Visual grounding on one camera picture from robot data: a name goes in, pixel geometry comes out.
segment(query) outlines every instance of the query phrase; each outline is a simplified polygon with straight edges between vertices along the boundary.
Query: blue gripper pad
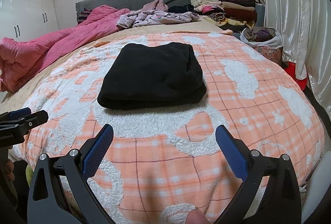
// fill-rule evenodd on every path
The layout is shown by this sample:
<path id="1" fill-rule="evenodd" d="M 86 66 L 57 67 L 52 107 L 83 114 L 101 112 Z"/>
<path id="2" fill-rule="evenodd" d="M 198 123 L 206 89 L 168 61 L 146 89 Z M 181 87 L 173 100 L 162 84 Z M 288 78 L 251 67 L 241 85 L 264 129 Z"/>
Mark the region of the blue gripper pad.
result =
<path id="1" fill-rule="evenodd" d="M 31 109 L 26 107 L 20 110 L 12 111 L 8 115 L 8 120 L 18 120 L 20 118 L 24 118 L 28 115 L 31 115 Z"/>
<path id="2" fill-rule="evenodd" d="M 245 181 L 248 176 L 247 162 L 244 156 L 240 153 L 232 139 L 227 134 L 228 130 L 224 125 L 216 128 L 216 142 L 223 152 L 226 161 L 237 178 Z"/>
<path id="3" fill-rule="evenodd" d="M 94 145 L 82 161 L 82 177 L 85 181 L 95 175 L 114 138 L 113 127 L 110 125 L 105 126 L 101 132 L 94 138 Z"/>

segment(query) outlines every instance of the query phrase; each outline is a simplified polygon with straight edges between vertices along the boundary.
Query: pink duvet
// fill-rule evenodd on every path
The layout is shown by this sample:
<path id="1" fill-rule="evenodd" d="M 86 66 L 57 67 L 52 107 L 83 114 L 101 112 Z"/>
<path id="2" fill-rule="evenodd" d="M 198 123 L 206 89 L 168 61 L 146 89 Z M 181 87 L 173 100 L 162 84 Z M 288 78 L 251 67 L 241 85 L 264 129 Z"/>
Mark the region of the pink duvet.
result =
<path id="1" fill-rule="evenodd" d="M 37 73 L 75 49 L 115 33 L 120 15 L 130 12 L 102 5 L 76 27 L 49 33 L 28 42 L 0 42 L 0 91 L 16 92 Z"/>

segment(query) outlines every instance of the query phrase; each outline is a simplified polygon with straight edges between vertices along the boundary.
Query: silver bolt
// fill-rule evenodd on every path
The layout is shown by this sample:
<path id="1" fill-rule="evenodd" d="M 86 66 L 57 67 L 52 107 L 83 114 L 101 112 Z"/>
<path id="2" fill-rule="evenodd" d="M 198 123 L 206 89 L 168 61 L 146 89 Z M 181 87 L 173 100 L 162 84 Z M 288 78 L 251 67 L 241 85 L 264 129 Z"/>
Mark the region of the silver bolt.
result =
<path id="1" fill-rule="evenodd" d="M 260 152 L 258 152 L 257 150 L 252 150 L 252 151 L 251 151 L 251 154 L 252 154 L 252 156 L 254 156 L 254 157 L 258 157 L 258 156 L 260 156 Z"/>
<path id="2" fill-rule="evenodd" d="M 46 154 L 41 154 L 40 157 L 39 157 L 39 159 L 40 159 L 41 161 L 43 161 L 43 160 L 46 159 L 46 158 L 47 158 L 47 155 L 46 155 Z"/>
<path id="3" fill-rule="evenodd" d="M 69 155 L 71 157 L 75 157 L 78 154 L 78 150 L 77 149 L 73 149 L 72 151 L 70 151 Z"/>
<path id="4" fill-rule="evenodd" d="M 288 161 L 290 157 L 287 154 L 282 155 L 283 160 Z"/>

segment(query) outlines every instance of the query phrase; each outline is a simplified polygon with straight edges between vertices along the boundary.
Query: floral laundry basket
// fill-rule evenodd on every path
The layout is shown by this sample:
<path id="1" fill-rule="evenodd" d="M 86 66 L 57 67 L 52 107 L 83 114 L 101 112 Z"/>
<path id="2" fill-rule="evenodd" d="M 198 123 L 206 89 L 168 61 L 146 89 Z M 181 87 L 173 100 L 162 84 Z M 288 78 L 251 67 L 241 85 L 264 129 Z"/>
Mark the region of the floral laundry basket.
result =
<path id="1" fill-rule="evenodd" d="M 240 35 L 240 40 L 252 48 L 254 48 L 257 52 L 262 54 L 268 60 L 275 62 L 279 66 L 282 64 L 282 53 L 283 53 L 283 43 L 282 43 L 282 36 L 280 33 L 275 29 L 276 36 L 266 42 L 250 42 L 248 41 L 244 33 L 248 29 L 244 29 Z"/>

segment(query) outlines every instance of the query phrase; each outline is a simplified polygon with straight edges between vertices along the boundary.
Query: human hand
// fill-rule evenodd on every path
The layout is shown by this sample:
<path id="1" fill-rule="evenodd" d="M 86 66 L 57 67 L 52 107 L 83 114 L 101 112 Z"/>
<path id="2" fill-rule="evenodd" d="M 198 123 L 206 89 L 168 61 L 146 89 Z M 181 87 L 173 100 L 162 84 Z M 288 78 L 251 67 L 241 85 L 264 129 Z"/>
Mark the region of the human hand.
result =
<path id="1" fill-rule="evenodd" d="M 9 182 L 12 182 L 15 180 L 15 176 L 13 174 L 13 170 L 14 170 L 14 163 L 10 160 L 7 159 L 6 161 L 6 166 L 5 166 L 5 172 L 6 172 L 6 176 Z"/>
<path id="2" fill-rule="evenodd" d="M 195 207 L 186 217 L 185 224 L 211 224 L 205 217 L 204 213 Z"/>

